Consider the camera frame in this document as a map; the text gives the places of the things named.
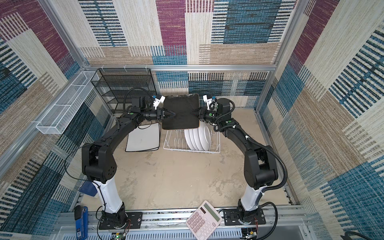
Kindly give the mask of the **black square plate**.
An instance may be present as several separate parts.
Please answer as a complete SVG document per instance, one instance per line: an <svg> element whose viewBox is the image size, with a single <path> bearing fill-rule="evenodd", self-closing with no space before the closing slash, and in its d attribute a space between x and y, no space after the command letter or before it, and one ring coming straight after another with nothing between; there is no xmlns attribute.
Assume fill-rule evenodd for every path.
<svg viewBox="0 0 384 240"><path fill-rule="evenodd" d="M163 109L176 113L171 119L163 120L163 130L185 130L199 127L199 119L191 115L191 111L200 107L198 94L167 96Z"/></svg>

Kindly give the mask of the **white square plate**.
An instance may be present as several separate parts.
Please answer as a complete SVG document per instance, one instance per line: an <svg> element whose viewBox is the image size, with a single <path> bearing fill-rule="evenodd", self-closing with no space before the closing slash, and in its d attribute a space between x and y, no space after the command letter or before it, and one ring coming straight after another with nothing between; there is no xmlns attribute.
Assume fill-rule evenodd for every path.
<svg viewBox="0 0 384 240"><path fill-rule="evenodd" d="M159 123L139 126L127 137L125 152L156 151L160 147L161 125Z"/></svg>

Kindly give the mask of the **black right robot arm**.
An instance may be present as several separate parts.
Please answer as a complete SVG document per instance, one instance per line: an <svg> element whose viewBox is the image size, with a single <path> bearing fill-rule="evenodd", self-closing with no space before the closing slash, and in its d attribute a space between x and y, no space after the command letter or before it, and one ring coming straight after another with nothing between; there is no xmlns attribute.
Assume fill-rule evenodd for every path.
<svg viewBox="0 0 384 240"><path fill-rule="evenodd" d="M218 99L207 107L192 110L200 121L213 125L216 133L231 140L244 154L244 177L247 187L239 199L237 211L241 224L250 224L261 213L260 201L279 178L276 158L272 148L254 141L232 117L234 102Z"/></svg>

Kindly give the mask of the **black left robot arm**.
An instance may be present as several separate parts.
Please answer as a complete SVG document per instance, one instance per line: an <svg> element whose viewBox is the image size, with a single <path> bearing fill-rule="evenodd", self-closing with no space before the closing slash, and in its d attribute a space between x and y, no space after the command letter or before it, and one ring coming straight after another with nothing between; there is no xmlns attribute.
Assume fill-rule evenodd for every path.
<svg viewBox="0 0 384 240"><path fill-rule="evenodd" d="M164 101L165 97L155 98L153 107L144 97L133 98L129 107L123 103L123 113L116 118L115 126L96 142L82 147L82 172L96 187L101 198L101 219L116 228L122 227L128 217L115 183L117 163L114 151L143 121L163 121L175 117L176 113L159 107Z"/></svg>

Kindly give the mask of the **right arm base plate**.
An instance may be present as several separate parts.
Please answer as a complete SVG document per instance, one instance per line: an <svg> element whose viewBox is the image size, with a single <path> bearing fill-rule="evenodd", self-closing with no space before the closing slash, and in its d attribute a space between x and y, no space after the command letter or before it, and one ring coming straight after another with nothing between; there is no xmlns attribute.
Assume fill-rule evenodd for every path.
<svg viewBox="0 0 384 240"><path fill-rule="evenodd" d="M262 209L250 212L244 212L238 209L223 209L220 210L220 212L223 214L225 226L266 224L265 215Z"/></svg>

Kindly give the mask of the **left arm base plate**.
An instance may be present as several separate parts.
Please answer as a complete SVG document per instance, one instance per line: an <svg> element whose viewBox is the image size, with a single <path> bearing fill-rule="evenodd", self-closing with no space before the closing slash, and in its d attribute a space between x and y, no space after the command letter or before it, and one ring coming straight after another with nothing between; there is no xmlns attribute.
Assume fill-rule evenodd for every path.
<svg viewBox="0 0 384 240"><path fill-rule="evenodd" d="M98 230L125 230L141 227L143 212L127 212L110 214L102 211Z"/></svg>

